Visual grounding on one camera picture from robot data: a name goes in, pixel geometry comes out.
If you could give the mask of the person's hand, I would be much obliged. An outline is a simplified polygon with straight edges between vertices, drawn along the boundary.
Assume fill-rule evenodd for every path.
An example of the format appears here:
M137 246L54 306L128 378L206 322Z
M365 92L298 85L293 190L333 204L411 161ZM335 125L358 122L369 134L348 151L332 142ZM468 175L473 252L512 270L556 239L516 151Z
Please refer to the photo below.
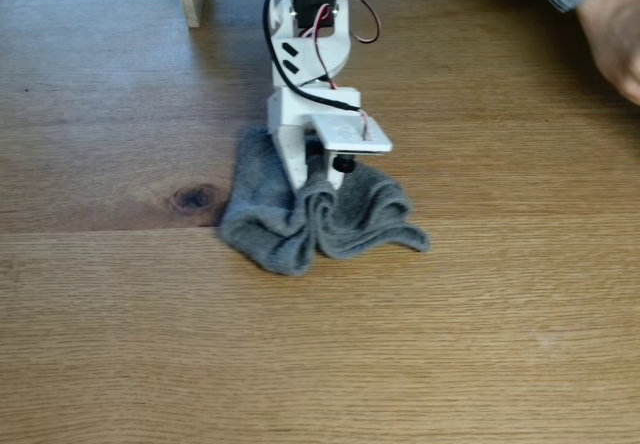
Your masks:
M639 0L584 0L578 17L602 76L639 104Z

